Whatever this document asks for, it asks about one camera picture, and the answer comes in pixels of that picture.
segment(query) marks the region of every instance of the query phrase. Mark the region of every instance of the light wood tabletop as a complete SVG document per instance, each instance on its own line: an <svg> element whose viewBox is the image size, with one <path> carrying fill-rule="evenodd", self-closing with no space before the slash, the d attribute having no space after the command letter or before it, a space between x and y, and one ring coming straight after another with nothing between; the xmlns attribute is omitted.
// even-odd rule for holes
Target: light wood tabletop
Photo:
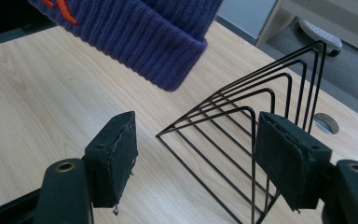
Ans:
<svg viewBox="0 0 358 224"><path fill-rule="evenodd" d="M0 44L0 205L40 188L53 162L81 158L108 120L133 110L139 151L134 176L118 216L94 209L95 223L235 223L156 138L214 91L273 62L218 23L206 38L209 47L174 92L60 27ZM339 125L337 134L311 132L334 150L332 163L358 160L358 114L324 92L316 112ZM321 223L320 215L320 209L292 212L280 198L264 223Z"/></svg>

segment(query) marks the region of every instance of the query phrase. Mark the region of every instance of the folded hat cuff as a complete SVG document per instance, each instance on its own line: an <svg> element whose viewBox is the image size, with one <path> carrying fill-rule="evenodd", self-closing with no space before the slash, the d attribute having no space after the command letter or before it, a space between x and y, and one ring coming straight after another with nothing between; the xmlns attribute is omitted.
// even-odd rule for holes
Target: folded hat cuff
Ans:
<svg viewBox="0 0 358 224"><path fill-rule="evenodd" d="M29 2L67 31L165 91L179 87L207 46L204 38L195 39L142 1L66 0L76 25L63 17L59 5Z"/></svg>

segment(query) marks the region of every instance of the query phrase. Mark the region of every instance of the black wire rack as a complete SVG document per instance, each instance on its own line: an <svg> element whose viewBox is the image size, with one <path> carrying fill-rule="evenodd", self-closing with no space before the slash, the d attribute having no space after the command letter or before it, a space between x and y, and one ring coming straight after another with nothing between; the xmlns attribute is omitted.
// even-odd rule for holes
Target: black wire rack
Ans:
<svg viewBox="0 0 358 224"><path fill-rule="evenodd" d="M319 41L268 64L216 91L157 134L235 222L261 223L280 195L253 158L258 113L279 114L310 133L325 52ZM301 71L299 82L288 68Z"/></svg>

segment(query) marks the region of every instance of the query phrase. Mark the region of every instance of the orange embroidery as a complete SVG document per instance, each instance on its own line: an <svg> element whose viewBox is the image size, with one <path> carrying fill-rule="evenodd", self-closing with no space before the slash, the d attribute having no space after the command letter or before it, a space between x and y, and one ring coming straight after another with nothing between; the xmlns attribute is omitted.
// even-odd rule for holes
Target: orange embroidery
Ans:
<svg viewBox="0 0 358 224"><path fill-rule="evenodd" d="M51 2L51 0L42 0L42 2L50 8L54 8L54 4ZM69 11L68 6L66 5L66 0L57 0L57 5L58 8L60 9L63 18L71 22L73 25L77 25L77 21L71 15L71 12Z"/></svg>

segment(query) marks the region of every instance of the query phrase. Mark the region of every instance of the blue knit beanie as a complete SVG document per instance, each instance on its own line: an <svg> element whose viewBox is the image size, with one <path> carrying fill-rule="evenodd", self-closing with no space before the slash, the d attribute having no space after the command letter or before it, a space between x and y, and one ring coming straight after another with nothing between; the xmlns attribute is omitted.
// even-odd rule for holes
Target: blue knit beanie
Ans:
<svg viewBox="0 0 358 224"><path fill-rule="evenodd" d="M165 91L207 43L222 0L29 0L51 20Z"/></svg>

